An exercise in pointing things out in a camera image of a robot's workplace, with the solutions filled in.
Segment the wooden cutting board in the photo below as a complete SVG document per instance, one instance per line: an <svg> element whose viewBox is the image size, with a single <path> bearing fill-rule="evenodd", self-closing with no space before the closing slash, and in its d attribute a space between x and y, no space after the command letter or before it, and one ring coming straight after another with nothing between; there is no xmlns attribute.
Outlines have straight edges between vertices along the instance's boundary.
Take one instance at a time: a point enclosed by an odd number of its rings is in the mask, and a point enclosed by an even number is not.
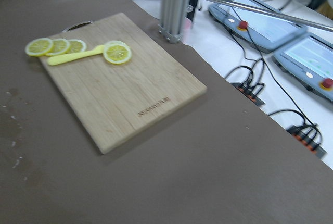
<svg viewBox="0 0 333 224"><path fill-rule="evenodd" d="M103 55L50 66L41 62L103 154L204 94L206 86L125 14L60 33L89 49L126 43L130 61L114 65Z"/></svg>

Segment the top lemon slice on knife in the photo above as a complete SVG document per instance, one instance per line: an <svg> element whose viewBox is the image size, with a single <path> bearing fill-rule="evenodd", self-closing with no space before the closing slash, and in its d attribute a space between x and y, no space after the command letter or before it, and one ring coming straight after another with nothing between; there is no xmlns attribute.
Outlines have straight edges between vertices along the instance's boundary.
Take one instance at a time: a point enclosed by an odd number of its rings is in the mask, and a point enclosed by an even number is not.
<svg viewBox="0 0 333 224"><path fill-rule="evenodd" d="M104 47L103 56L106 61L118 65L128 62L132 58L132 51L124 44L109 44Z"/></svg>

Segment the lower lemon slice under knife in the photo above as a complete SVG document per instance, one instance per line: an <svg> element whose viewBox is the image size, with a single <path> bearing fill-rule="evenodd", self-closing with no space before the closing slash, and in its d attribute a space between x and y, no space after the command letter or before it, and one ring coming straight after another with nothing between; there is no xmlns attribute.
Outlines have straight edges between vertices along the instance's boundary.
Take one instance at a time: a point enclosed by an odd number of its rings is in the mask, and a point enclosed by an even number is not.
<svg viewBox="0 0 333 224"><path fill-rule="evenodd" d="M120 45L120 46L127 46L127 44L125 44L122 41L118 41L118 40L113 40L113 41L109 41L107 43L105 43L105 46L109 46L109 45Z"/></svg>

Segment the black usb hub far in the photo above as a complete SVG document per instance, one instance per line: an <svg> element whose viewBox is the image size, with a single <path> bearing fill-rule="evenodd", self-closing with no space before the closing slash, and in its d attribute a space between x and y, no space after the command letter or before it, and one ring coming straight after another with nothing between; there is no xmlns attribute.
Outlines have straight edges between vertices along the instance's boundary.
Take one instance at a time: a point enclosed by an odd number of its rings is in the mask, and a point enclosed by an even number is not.
<svg viewBox="0 0 333 224"><path fill-rule="evenodd" d="M260 107L264 105L265 103L257 96L255 95L252 91L245 90L244 88L241 87L240 82L235 82L231 83L233 87L235 87L241 94L243 94L247 99L252 101L256 106Z"/></svg>

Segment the black usb hub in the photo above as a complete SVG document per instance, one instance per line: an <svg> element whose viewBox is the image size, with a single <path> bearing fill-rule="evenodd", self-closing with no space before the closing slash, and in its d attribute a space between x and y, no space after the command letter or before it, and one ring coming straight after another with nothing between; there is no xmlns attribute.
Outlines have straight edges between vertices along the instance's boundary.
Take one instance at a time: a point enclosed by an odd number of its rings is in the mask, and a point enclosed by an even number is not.
<svg viewBox="0 0 333 224"><path fill-rule="evenodd" d="M231 83L233 87L235 87L241 94L243 94L247 99L252 101L256 106L260 107L264 105L265 103L257 96L255 95L252 91L245 90L244 88L241 87L240 82L235 82Z"/></svg>
<svg viewBox="0 0 333 224"><path fill-rule="evenodd" d="M323 137L316 125L307 123L298 126L291 125L286 131L319 159L327 154L321 146Z"/></svg>

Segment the yellow plastic knife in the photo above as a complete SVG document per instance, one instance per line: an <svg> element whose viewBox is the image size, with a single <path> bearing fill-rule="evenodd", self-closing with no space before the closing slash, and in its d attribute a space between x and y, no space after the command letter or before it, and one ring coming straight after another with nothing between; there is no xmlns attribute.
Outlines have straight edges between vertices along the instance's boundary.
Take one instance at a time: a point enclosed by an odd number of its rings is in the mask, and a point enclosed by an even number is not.
<svg viewBox="0 0 333 224"><path fill-rule="evenodd" d="M89 57L93 55L102 54L104 51L104 45L98 45L94 49L90 51L84 51L84 52L77 52L77 53L70 53L70 54L62 54L53 56L47 59L47 64L50 66L60 65L67 62L71 62L74 60L78 60L84 57Z"/></svg>

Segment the middle lemon slice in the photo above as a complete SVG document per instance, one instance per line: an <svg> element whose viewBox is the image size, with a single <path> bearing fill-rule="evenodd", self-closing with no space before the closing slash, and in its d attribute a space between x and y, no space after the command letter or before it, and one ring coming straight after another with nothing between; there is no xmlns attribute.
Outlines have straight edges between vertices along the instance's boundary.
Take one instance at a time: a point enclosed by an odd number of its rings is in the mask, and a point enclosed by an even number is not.
<svg viewBox="0 0 333 224"><path fill-rule="evenodd" d="M53 39L53 46L46 56L57 56L67 52L70 48L70 42L63 38Z"/></svg>

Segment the blue tablet case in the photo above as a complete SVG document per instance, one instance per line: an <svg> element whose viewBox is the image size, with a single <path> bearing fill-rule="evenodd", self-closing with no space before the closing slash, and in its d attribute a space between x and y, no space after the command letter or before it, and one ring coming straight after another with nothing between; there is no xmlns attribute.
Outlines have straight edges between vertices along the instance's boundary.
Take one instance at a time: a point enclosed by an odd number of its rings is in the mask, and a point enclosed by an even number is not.
<svg viewBox="0 0 333 224"><path fill-rule="evenodd" d="M231 34L265 53L307 32L307 27L301 24L218 3L209 6L209 14Z"/></svg>

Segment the lemon slice at board corner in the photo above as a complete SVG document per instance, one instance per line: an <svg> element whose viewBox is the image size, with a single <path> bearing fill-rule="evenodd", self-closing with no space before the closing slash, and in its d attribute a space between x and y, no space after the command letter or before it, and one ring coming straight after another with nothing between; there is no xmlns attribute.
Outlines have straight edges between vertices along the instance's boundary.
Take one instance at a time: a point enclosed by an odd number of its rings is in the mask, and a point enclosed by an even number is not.
<svg viewBox="0 0 333 224"><path fill-rule="evenodd" d="M24 50L29 56L39 57L49 53L53 46L53 41L50 38L38 38L29 42Z"/></svg>

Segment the black usb hub near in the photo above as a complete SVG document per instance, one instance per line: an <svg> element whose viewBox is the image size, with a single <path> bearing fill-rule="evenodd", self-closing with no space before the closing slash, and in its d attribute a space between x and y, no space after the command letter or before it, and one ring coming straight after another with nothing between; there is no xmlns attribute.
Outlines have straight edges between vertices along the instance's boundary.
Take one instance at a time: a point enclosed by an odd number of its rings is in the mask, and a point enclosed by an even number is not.
<svg viewBox="0 0 333 224"><path fill-rule="evenodd" d="M298 126L291 125L286 131L319 159L327 154L321 146L323 137L316 125L307 123Z"/></svg>

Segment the aluminium frame post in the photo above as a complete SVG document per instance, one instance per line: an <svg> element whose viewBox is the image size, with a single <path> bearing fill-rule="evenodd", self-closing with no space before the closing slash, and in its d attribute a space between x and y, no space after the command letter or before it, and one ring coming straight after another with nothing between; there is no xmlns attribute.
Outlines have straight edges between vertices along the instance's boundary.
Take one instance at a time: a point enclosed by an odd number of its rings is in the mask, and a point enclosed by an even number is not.
<svg viewBox="0 0 333 224"><path fill-rule="evenodd" d="M161 0L159 32L169 43L182 39L189 0Z"/></svg>

